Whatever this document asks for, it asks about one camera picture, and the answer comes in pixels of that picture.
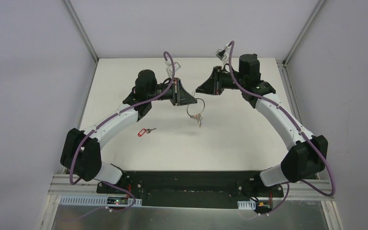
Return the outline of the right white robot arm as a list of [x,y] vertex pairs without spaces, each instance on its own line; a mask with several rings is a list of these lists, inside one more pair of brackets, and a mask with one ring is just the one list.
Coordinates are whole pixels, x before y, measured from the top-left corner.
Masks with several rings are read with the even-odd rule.
[[239,57],[239,70],[230,73],[229,55],[219,51],[217,57],[221,66],[215,66],[209,78],[196,88],[196,93],[220,95],[225,89],[238,90],[243,87],[247,93],[242,97],[260,112],[282,138],[288,153],[282,162],[259,173],[253,183],[258,196],[271,192],[272,186],[285,182],[297,182],[325,169],[322,161],[326,158],[328,141],[315,136],[300,124],[283,107],[275,89],[261,80],[260,62],[256,54]]

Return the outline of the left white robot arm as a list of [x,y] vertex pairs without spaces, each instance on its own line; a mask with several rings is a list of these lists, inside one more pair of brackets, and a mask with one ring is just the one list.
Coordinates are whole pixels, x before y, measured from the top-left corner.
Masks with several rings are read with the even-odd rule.
[[158,83],[152,70],[142,70],[131,93],[112,115],[85,130],[73,128],[67,133],[60,164],[84,181],[108,182],[114,193],[123,193],[127,181],[122,178],[122,170],[103,162],[101,150],[123,129],[141,120],[152,108],[152,99],[168,100],[174,106],[197,103],[179,78]]

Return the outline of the keyring with keys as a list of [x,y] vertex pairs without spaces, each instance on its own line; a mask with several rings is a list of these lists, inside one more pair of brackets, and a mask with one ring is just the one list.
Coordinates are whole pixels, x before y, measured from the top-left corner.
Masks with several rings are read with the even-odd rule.
[[206,103],[202,98],[196,98],[196,100],[196,104],[191,104],[186,107],[186,114],[197,123],[199,128],[201,128],[203,122],[202,115],[205,111]]

